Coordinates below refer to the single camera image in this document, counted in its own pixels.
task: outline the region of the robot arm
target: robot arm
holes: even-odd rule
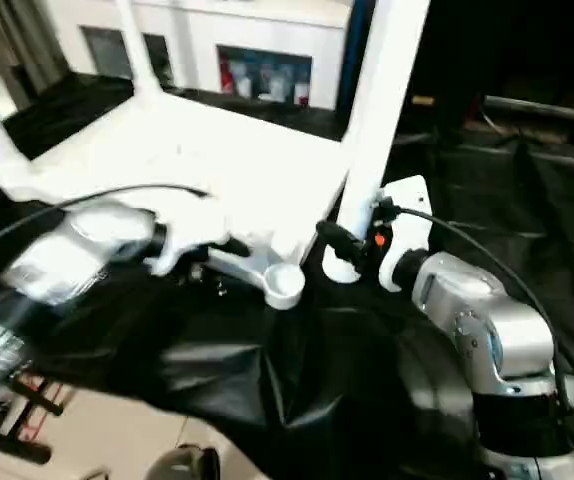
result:
[[[376,205],[395,204],[431,214],[420,176],[384,187]],[[474,398],[481,463],[488,478],[574,480],[574,451],[557,415],[554,339],[545,320],[505,291],[491,273],[445,252],[430,254],[428,220],[400,215],[376,220],[388,246],[376,262],[360,250],[374,246],[332,230],[336,255],[365,270],[378,268],[380,285],[407,295],[452,341]]]

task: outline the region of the black tablecloth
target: black tablecloth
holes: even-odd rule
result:
[[[71,77],[6,127],[35,158],[130,94],[122,81]],[[327,112],[184,94],[340,136]],[[386,181],[413,174],[427,179],[434,212],[518,270],[574,342],[574,148],[463,133],[394,148]],[[0,193],[0,228],[35,208]],[[0,270],[59,218],[0,242]],[[503,279],[458,238],[435,228],[431,244]],[[303,301],[289,312],[235,282],[221,297],[121,269],[43,340],[39,368],[199,416],[275,479],[417,478],[419,470],[471,478],[471,397],[449,342],[373,279],[329,282],[321,258],[316,244],[303,265]]]

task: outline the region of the tiled floor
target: tiled floor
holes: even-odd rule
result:
[[[66,387],[59,398],[71,392]],[[42,416],[37,412],[29,423],[38,425]],[[60,418],[46,417],[36,441],[53,448],[52,459],[37,466],[0,453],[0,480],[80,480],[98,469],[111,480],[144,480],[158,457],[182,443],[216,448],[224,480],[265,479],[231,442],[196,419],[83,390],[74,392]]]

